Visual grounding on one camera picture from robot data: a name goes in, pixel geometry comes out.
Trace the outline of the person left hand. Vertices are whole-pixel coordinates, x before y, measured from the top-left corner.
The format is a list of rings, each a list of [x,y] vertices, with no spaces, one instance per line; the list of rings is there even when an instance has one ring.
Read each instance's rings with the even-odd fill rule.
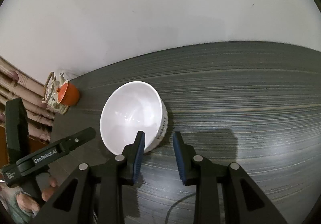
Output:
[[[58,186],[58,181],[56,178],[49,176],[48,178],[49,186],[43,189],[41,197],[43,201],[47,202]],[[25,212],[28,213],[38,213],[40,211],[40,205],[38,202],[36,202],[30,195],[27,195],[26,193],[20,192],[16,196],[16,201],[19,206],[19,208]]]

